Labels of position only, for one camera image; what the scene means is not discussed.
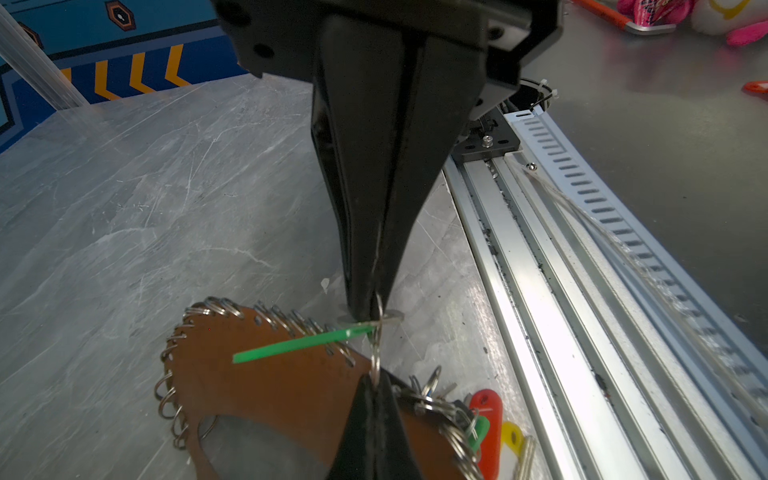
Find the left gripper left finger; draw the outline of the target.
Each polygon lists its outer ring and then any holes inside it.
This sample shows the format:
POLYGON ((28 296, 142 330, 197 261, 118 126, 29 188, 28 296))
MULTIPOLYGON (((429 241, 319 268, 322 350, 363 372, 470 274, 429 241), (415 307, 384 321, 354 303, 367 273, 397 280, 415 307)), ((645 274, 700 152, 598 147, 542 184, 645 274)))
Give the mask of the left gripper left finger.
POLYGON ((358 382, 327 480, 375 478, 375 390, 370 376, 358 382))

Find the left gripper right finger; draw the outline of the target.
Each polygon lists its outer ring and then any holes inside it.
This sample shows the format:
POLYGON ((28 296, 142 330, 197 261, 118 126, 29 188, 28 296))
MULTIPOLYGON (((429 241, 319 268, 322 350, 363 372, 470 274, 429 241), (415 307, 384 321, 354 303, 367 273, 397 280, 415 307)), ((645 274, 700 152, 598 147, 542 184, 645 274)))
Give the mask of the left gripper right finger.
POLYGON ((380 383, 374 397, 374 478, 422 479, 392 386, 380 383))

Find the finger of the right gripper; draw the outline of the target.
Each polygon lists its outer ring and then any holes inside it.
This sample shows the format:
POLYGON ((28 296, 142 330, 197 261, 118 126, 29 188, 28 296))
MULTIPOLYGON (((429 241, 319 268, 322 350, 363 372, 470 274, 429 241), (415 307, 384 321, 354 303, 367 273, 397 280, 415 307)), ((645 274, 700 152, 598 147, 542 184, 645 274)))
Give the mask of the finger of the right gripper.
POLYGON ((435 37, 406 47, 376 240, 373 315, 387 302, 416 217, 486 82, 486 59, 483 49, 435 37))
POLYGON ((381 248, 410 76, 402 31, 326 17, 319 31, 312 135, 336 213, 347 305, 377 318, 381 248))

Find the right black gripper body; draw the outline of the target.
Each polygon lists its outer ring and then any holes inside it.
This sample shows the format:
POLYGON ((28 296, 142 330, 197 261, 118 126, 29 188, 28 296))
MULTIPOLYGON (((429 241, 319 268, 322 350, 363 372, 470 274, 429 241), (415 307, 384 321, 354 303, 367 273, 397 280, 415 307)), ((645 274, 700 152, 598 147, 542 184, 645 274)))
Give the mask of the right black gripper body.
POLYGON ((562 34, 559 1, 215 1, 239 65, 308 82, 323 19, 331 14, 420 31, 486 48, 486 81, 469 113, 476 120, 512 95, 520 69, 562 34))

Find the bunch of coloured keys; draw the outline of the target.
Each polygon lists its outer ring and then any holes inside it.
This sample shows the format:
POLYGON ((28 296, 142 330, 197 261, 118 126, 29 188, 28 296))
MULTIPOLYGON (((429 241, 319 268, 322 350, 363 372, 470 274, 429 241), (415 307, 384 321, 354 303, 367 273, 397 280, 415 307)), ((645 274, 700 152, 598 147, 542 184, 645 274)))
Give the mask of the bunch of coloured keys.
POLYGON ((426 420, 450 448, 450 466, 462 479, 531 479, 537 439, 506 418, 501 396, 481 389, 451 400, 455 382, 436 367, 425 382, 414 375, 393 392, 406 410, 426 420))

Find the green key tag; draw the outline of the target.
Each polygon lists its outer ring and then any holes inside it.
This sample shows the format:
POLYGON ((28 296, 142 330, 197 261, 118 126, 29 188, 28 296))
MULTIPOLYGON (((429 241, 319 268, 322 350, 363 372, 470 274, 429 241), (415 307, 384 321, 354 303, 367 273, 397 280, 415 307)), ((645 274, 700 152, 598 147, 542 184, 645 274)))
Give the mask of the green key tag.
POLYGON ((350 339, 370 334, 377 326, 377 323, 358 324, 346 329, 332 330, 326 333, 296 338, 252 350, 238 352, 232 355, 232 363, 242 364, 317 346, 345 342, 350 339))

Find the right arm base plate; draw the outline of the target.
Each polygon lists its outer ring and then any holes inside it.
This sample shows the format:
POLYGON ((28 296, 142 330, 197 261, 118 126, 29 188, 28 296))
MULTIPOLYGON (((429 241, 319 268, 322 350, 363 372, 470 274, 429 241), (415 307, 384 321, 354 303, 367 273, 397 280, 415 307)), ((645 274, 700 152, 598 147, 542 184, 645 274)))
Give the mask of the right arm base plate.
POLYGON ((467 124, 451 156, 457 163, 487 161, 518 151, 520 144, 503 113, 494 108, 467 124))

